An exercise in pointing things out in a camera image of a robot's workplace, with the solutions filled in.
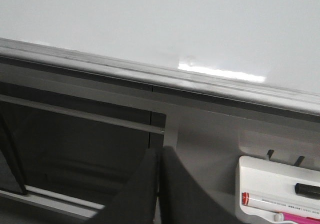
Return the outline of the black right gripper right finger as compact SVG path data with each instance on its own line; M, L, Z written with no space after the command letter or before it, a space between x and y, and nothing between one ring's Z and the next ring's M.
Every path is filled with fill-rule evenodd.
M161 152L159 206L163 224L239 224L186 170L175 150Z

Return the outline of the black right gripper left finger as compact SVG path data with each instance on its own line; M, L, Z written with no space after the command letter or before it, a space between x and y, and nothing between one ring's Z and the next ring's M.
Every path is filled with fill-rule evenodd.
M147 149L138 168L123 189L96 215L90 224L152 224L158 191L159 158Z

